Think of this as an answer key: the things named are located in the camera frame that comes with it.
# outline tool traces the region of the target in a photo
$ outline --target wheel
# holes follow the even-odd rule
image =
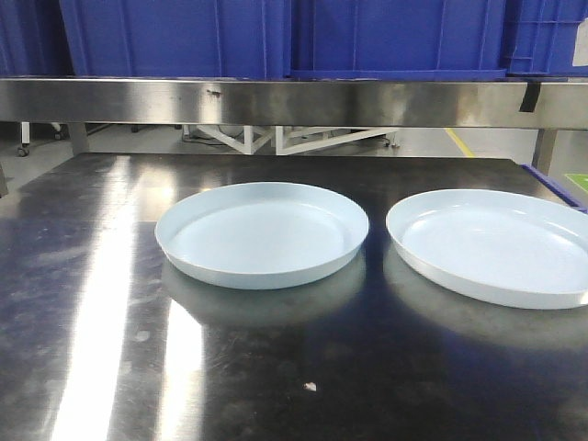
[[[28,144],[22,144],[20,147],[17,148],[17,156],[24,158],[28,156],[30,151],[28,150]]]

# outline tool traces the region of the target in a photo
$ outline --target plate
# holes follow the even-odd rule
[[[438,190],[394,205],[386,224],[401,258],[460,294],[503,306],[588,303],[588,217],[539,198]]]
[[[333,191],[285,182],[215,188],[181,200],[155,227],[185,274],[225,288],[303,285],[348,264],[368,216]]]

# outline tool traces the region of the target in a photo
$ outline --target white plastic tray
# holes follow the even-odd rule
[[[406,198],[386,219],[399,255],[421,275],[474,299],[528,309],[588,303],[588,216],[490,190]]]
[[[226,288],[286,288],[345,266],[368,234],[355,202],[324,188],[258,182],[215,188],[170,208],[155,237],[180,271]]]

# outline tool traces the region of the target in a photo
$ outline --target blue plastic crate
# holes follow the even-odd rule
[[[588,0],[508,0],[503,66],[509,74],[588,76],[588,37],[583,56],[576,51],[586,18]]]
[[[292,76],[494,79],[505,0],[297,0]]]
[[[289,0],[61,0],[78,75],[283,78]]]
[[[0,0],[0,75],[72,72],[58,0]]]

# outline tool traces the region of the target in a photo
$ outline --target white debris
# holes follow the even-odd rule
[[[304,389],[310,390],[312,392],[316,392],[316,384],[314,383],[304,383]]]

